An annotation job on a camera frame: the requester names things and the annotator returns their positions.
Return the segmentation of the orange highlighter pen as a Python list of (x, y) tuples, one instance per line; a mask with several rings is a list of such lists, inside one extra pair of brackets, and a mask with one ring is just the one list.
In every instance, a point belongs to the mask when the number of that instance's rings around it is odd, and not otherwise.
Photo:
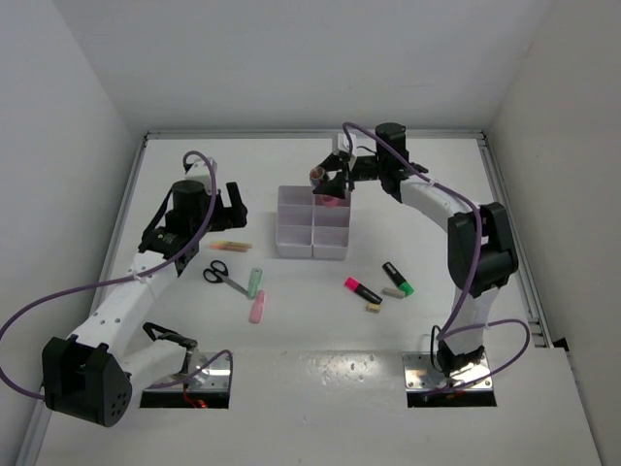
[(230, 246), (230, 245), (210, 245), (211, 250), (222, 250), (232, 252), (248, 252), (249, 248)]

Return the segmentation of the clear bottle of coloured pins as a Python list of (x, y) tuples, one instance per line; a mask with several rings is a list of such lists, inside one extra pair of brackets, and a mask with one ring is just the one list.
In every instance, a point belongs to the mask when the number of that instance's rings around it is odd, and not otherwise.
[(317, 189), (322, 185), (327, 177), (327, 173), (323, 167), (316, 166), (310, 171), (310, 185), (313, 189)]

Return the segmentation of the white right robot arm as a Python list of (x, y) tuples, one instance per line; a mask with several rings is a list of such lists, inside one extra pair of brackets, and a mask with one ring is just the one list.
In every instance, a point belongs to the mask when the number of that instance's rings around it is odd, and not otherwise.
[(432, 337), (431, 363), (445, 378), (479, 362), (498, 292), (519, 259), (506, 207), (476, 203), (433, 178), (409, 158), (407, 130), (385, 122), (367, 130), (346, 122), (333, 151), (310, 172), (313, 192), (344, 199), (360, 182), (377, 181), (398, 203), (430, 219), (446, 235), (447, 269), (455, 285), (452, 310)]

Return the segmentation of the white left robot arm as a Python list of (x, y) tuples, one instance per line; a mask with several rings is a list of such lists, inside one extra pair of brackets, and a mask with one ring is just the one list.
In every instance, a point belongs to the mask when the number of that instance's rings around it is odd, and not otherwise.
[(185, 179), (173, 183), (145, 228), (123, 283), (114, 287), (69, 337), (53, 337), (42, 353), (48, 409), (105, 427), (116, 425), (136, 394), (180, 383), (197, 371), (198, 344), (146, 320), (157, 298), (179, 278), (205, 234), (246, 225), (236, 183), (219, 189)]

